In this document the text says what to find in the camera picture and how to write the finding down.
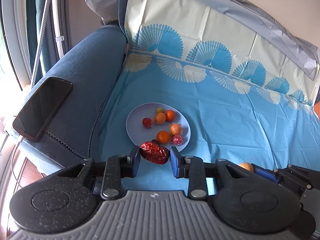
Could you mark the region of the person's right hand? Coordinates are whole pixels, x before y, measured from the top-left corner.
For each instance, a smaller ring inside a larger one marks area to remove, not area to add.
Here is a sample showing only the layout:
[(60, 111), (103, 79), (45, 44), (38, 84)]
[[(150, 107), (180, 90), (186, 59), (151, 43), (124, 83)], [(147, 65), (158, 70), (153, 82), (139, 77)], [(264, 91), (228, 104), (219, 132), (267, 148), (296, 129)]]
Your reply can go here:
[(317, 102), (314, 107), (313, 107), (316, 115), (318, 116), (318, 118), (320, 119), (320, 102)]

